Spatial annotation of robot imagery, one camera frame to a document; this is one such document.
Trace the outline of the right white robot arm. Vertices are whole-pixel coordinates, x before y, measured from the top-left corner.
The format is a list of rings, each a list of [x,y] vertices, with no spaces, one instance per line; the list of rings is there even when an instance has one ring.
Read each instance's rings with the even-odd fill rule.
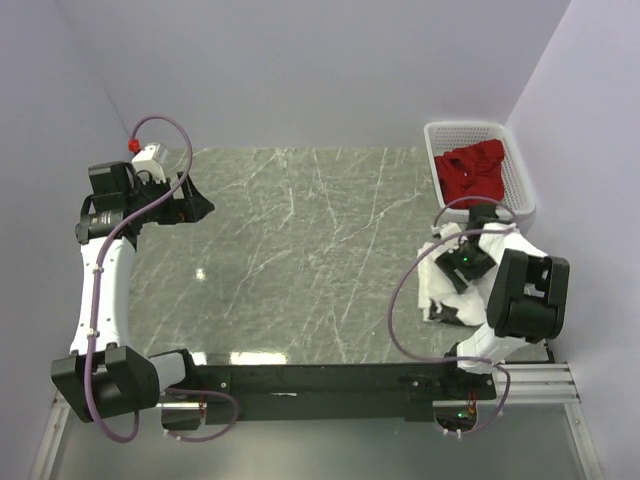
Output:
[[[473,374],[559,335],[570,266],[531,244],[489,203],[470,208],[466,228],[448,224],[439,235],[443,242],[425,265],[428,317],[474,330],[453,347],[457,364],[438,377],[442,393],[460,399]]]

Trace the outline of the white t shirt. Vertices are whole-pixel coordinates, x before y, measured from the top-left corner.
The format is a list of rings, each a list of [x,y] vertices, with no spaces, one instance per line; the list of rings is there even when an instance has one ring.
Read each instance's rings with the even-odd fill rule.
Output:
[[[484,276],[467,282],[464,292],[458,293],[454,284],[436,265],[436,258],[457,248],[458,239],[443,245],[440,241],[425,242],[418,250],[421,255],[432,246],[433,252],[418,265],[418,307],[423,310],[424,320],[466,327],[478,327],[487,321],[486,306],[493,289],[504,250],[520,250],[528,255],[544,258],[547,253],[524,238],[519,229],[507,234],[482,234],[479,247],[496,263]]]

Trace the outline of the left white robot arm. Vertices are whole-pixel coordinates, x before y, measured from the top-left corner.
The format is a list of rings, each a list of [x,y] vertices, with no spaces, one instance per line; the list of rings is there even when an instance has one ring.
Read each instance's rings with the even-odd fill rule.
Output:
[[[163,391],[193,399],[200,378],[185,349],[150,358],[129,335],[129,286],[144,225],[196,223],[214,205],[179,172],[182,195],[166,198],[171,184],[158,167],[112,162],[89,168],[92,192],[81,207],[75,235],[83,266],[81,309],[67,357],[53,361],[51,379],[84,423],[156,405]]]

